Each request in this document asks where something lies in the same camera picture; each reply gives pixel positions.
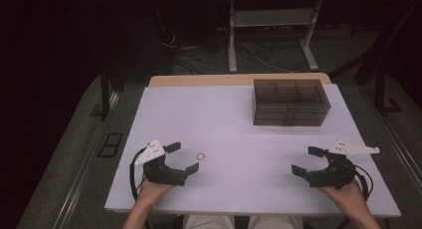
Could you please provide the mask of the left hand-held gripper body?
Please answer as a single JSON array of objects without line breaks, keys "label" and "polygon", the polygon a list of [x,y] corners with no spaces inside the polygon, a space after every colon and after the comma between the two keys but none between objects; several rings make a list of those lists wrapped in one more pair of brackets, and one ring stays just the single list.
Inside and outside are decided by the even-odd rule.
[{"label": "left hand-held gripper body", "polygon": [[171,168],[165,164],[166,155],[157,139],[154,139],[134,157],[133,165],[141,165],[144,176],[153,183],[183,186],[188,175],[185,170]]}]

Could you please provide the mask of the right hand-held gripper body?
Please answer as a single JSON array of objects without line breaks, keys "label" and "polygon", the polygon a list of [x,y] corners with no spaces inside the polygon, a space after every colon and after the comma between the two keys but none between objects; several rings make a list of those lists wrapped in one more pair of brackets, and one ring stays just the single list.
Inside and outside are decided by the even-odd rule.
[{"label": "right hand-held gripper body", "polygon": [[358,154],[379,153],[378,147],[356,144],[337,140],[330,148],[326,149],[324,158],[328,166],[317,171],[308,171],[306,181],[310,187],[333,186],[337,189],[349,184],[358,175],[356,165],[348,157]]}]

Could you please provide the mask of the smoked clear plastic drawer box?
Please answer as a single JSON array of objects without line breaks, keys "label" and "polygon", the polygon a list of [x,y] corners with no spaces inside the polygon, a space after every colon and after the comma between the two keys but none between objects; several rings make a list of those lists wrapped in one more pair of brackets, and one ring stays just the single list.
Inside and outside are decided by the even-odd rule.
[{"label": "smoked clear plastic drawer box", "polygon": [[254,81],[254,125],[321,126],[331,105],[320,80]]}]

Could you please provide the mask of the person's left hand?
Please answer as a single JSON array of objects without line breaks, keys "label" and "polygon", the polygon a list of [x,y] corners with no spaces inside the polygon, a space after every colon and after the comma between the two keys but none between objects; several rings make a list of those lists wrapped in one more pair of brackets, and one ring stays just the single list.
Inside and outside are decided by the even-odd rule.
[{"label": "person's left hand", "polygon": [[171,188],[173,188],[173,185],[153,183],[143,176],[136,203],[152,208]]}]

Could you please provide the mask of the person's right hand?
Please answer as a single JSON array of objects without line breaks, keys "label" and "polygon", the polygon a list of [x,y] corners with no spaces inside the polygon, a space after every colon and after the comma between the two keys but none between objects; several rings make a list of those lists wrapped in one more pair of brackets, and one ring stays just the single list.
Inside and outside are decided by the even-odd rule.
[{"label": "person's right hand", "polygon": [[362,209],[366,204],[360,186],[355,179],[339,189],[326,186],[319,187],[318,190],[332,200],[344,215]]}]

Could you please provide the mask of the white board table cover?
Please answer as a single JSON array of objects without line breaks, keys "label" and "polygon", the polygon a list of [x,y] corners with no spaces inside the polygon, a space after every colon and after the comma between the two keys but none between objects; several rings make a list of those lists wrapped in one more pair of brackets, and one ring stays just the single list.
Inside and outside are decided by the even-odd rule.
[{"label": "white board table cover", "polygon": [[129,165],[154,139],[181,143],[166,157],[172,168],[199,162],[183,186],[155,206],[159,213],[334,216],[336,206],[291,165],[309,171],[327,162],[308,147],[362,138],[337,86],[325,86],[331,108],[321,126],[259,126],[253,123],[250,86],[151,87],[142,94],[105,207],[117,212],[133,203]]}]

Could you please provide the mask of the person's right leg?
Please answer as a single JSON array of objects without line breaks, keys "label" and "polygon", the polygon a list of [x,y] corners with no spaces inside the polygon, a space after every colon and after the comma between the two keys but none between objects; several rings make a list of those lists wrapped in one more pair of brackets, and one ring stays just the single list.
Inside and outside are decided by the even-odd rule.
[{"label": "person's right leg", "polygon": [[304,229],[304,223],[300,217],[252,216],[248,229]]}]

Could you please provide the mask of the person's leg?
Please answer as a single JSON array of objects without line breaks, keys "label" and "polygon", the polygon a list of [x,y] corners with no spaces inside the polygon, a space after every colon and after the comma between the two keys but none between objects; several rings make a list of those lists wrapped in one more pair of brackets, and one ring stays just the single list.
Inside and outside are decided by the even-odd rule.
[{"label": "person's leg", "polygon": [[188,215],[183,219],[183,229],[235,229],[235,221],[230,216]]},{"label": "person's leg", "polygon": [[248,229],[304,229],[304,223],[300,217],[252,216]]}]

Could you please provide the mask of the person's left leg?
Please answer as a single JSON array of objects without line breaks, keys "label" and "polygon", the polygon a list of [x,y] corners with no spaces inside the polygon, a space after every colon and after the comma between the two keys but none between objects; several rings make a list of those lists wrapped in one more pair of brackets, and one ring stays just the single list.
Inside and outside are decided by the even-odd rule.
[{"label": "person's left leg", "polygon": [[183,219],[183,229],[235,229],[235,221],[230,216],[188,215]]}]

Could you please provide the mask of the black metal stand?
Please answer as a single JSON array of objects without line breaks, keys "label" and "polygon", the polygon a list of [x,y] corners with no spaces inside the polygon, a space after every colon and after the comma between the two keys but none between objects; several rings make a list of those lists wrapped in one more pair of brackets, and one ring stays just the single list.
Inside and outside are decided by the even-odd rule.
[{"label": "black metal stand", "polygon": [[99,105],[95,105],[91,116],[99,116],[105,120],[110,111],[110,90],[122,91],[124,88],[125,72],[123,64],[116,60],[107,60],[100,73],[101,100]]},{"label": "black metal stand", "polygon": [[358,64],[361,67],[354,81],[366,85],[375,77],[374,105],[383,116],[401,111],[394,99],[385,96],[387,75],[402,83],[422,108],[422,0],[414,0],[400,18],[381,31],[366,52],[328,76],[333,80]]}]

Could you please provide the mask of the wooden table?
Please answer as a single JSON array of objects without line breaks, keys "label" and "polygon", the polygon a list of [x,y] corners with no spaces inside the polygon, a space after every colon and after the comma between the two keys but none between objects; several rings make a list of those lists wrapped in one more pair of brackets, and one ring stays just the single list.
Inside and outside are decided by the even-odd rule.
[{"label": "wooden table", "polygon": [[148,85],[150,87],[252,86],[257,79],[319,80],[324,85],[331,83],[328,75],[324,73],[293,73],[155,76]]}]

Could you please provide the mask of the black rectangular floor frame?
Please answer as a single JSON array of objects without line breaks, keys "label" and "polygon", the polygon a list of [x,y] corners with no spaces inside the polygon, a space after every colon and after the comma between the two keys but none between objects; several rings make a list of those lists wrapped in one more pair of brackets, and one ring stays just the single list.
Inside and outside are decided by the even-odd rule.
[{"label": "black rectangular floor frame", "polygon": [[98,152],[98,157],[114,158],[117,155],[120,143],[122,140],[122,133],[109,133],[103,146]]}]

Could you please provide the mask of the silver floor rail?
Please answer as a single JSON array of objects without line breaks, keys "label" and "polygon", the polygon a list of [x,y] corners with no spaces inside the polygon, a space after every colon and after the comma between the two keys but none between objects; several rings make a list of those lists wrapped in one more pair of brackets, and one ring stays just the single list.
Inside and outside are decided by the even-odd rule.
[{"label": "silver floor rail", "polygon": [[379,122],[417,191],[422,195],[422,117],[375,111]]},{"label": "silver floor rail", "polygon": [[97,147],[101,142],[103,135],[109,125],[109,115],[105,119],[101,119],[96,125],[95,131],[89,141],[88,149],[82,161],[82,165],[78,170],[76,178],[67,193],[66,200],[61,207],[60,213],[55,221],[53,229],[68,229],[75,208],[78,205],[82,191],[87,183],[87,174],[89,173],[93,158],[97,153]]}]

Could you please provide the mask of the white metal stand frame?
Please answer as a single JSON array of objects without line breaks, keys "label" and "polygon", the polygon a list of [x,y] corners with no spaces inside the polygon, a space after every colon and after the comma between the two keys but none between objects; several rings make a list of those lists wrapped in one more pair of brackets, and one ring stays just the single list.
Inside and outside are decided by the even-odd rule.
[{"label": "white metal stand frame", "polygon": [[307,26],[307,33],[299,40],[302,52],[312,72],[318,70],[310,43],[317,25],[317,18],[323,0],[316,0],[311,8],[274,10],[236,10],[235,1],[230,1],[229,21],[229,72],[237,72],[235,29],[247,27]]}]

